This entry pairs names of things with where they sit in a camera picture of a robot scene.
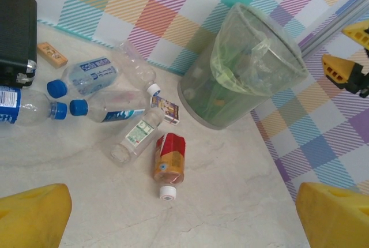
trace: bottle label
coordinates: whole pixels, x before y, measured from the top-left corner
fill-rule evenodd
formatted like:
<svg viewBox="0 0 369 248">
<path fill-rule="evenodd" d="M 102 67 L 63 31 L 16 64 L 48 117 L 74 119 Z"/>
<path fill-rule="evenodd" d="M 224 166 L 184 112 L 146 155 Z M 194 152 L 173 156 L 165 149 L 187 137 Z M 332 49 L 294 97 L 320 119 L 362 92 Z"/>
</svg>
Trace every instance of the bottle label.
<svg viewBox="0 0 369 248">
<path fill-rule="evenodd" d="M 167 133 L 156 142 L 154 175 L 161 172 L 183 175 L 185 168 L 185 138 Z"/>
<path fill-rule="evenodd" d="M 140 110 L 131 110 L 131 111 L 110 111 L 106 114 L 102 122 L 126 120 L 132 117 L 136 117 L 137 115 L 142 114 L 144 111 L 145 111 L 144 108 Z"/>
<path fill-rule="evenodd" d="M 0 87 L 0 123 L 14 124 L 21 104 L 19 88 Z"/>
<path fill-rule="evenodd" d="M 78 63 L 69 75 L 80 95 L 90 95 L 110 86 L 118 76 L 118 71 L 105 57 Z"/>
<path fill-rule="evenodd" d="M 133 146 L 137 147 L 148 135 L 154 131 L 154 127 L 149 123 L 141 120 L 137 125 L 126 135 L 126 139 Z"/>
</svg>

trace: bottle with red label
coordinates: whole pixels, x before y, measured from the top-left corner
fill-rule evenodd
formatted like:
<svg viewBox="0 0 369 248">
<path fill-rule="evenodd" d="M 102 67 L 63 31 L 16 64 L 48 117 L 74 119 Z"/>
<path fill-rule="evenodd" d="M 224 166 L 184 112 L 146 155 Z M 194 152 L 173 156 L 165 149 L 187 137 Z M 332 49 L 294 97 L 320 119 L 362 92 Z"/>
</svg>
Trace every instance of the bottle with red label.
<svg viewBox="0 0 369 248">
<path fill-rule="evenodd" d="M 160 187 L 160 198 L 176 198 L 177 185 L 185 178 L 185 138 L 167 133 L 156 142 L 154 179 Z"/>
</svg>

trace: empty plastic bottle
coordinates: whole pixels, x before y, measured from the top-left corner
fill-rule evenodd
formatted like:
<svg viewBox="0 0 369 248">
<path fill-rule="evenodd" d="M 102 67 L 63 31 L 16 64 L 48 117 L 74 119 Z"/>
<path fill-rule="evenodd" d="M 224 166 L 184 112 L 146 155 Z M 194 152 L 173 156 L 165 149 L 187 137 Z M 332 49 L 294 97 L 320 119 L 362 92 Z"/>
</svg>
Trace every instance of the empty plastic bottle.
<svg viewBox="0 0 369 248">
<path fill-rule="evenodd" d="M 47 84 L 47 91 L 53 98 L 67 94 L 83 97 L 108 87 L 118 75 L 118 65 L 106 57 L 101 57 L 67 67 L 60 80 Z"/>
<path fill-rule="evenodd" d="M 122 65 L 122 71 L 135 88 L 147 91 L 150 96 L 160 93 L 160 87 L 155 83 L 155 71 L 132 43 L 128 40 L 122 43 L 117 49 L 116 57 L 118 57 L 117 61 L 121 61 L 123 57 L 125 64 Z"/>
<path fill-rule="evenodd" d="M 51 119 L 65 119 L 67 105 L 51 102 L 45 94 L 30 89 L 0 87 L 0 122 L 20 126 L 37 125 Z"/>
<path fill-rule="evenodd" d="M 72 115 L 86 115 L 98 123 L 136 117 L 149 108 L 150 99 L 142 91 L 99 91 L 87 100 L 69 104 Z"/>
<path fill-rule="evenodd" d="M 163 120 L 164 112 L 160 108 L 151 108 L 143 116 L 132 119 L 118 135 L 118 143 L 112 147 L 113 161 L 118 164 L 134 162 L 157 138 L 157 127 Z"/>
</svg>

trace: trash can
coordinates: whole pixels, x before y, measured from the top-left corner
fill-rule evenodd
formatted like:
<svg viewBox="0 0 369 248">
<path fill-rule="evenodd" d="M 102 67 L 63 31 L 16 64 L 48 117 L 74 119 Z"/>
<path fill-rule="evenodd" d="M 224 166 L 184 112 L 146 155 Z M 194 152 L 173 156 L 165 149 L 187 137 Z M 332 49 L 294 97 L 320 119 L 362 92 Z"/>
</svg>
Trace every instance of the trash can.
<svg viewBox="0 0 369 248">
<path fill-rule="evenodd" d="M 296 42 L 265 13 L 236 3 L 178 84 L 186 110 L 223 129 L 308 75 Z"/>
</svg>

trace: blue bottle cap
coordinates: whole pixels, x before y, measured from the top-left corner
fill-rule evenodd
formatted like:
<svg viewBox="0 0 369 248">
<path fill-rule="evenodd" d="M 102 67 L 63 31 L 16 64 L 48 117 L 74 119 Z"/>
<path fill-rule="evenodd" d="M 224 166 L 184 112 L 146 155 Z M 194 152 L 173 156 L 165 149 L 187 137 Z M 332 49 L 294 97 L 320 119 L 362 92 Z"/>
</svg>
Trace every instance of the blue bottle cap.
<svg viewBox="0 0 369 248">
<path fill-rule="evenodd" d="M 67 116 L 68 107 L 65 103 L 57 102 L 57 108 L 55 109 L 54 119 L 63 120 Z"/>
<path fill-rule="evenodd" d="M 86 100 L 72 100 L 69 104 L 70 113 L 78 117 L 80 115 L 86 115 L 88 112 L 88 105 Z"/>
<path fill-rule="evenodd" d="M 54 80 L 47 83 L 47 92 L 53 98 L 60 98 L 68 93 L 68 89 L 62 80 Z"/>
</svg>

